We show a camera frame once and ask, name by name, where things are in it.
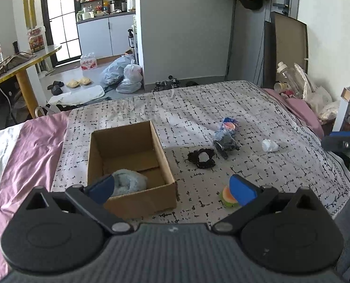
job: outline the kitchen cabinet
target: kitchen cabinet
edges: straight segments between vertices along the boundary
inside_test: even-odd
[[[109,18],[77,24],[82,54],[94,53],[96,58],[112,56]]]
[[[109,26],[113,55],[124,54],[130,49],[128,41],[128,29],[132,28],[133,15],[110,17]]]

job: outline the pink sheet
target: pink sheet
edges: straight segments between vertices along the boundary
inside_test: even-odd
[[[281,97],[273,89],[264,88],[264,90],[272,97],[276,98],[276,100],[281,102],[298,119],[303,120],[320,139],[323,139],[324,131],[321,127],[319,119],[304,100]]]
[[[42,185],[50,190],[69,113],[40,117],[23,125],[0,182],[0,236],[33,187]],[[0,251],[0,280],[7,272]]]

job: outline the patterned bed sheet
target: patterned bed sheet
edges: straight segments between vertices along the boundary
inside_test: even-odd
[[[236,138],[241,148],[228,160],[217,156],[212,169],[198,169],[187,155],[213,147],[214,131],[224,117],[239,121]],[[350,173],[342,160],[325,152],[319,138],[277,100],[246,81],[147,93],[73,110],[52,191],[86,185],[93,131],[146,120],[155,125],[177,180],[180,201],[174,210],[137,221],[211,225],[233,211],[219,199],[233,174],[285,192],[309,186],[333,217],[350,197]],[[280,150],[264,152],[263,139],[275,140]]]

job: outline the door lock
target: door lock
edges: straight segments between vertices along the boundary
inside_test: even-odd
[[[275,7],[281,8],[282,9],[282,13],[285,16],[289,16],[290,0],[284,0],[284,4],[273,3],[272,5],[275,6]]]

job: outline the ribbed gray surface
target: ribbed gray surface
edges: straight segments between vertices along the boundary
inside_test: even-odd
[[[114,237],[105,251],[77,271],[53,277],[12,272],[4,283],[271,283],[340,281],[332,271],[309,277],[270,272],[252,263],[231,237],[206,225],[142,224],[130,235]]]

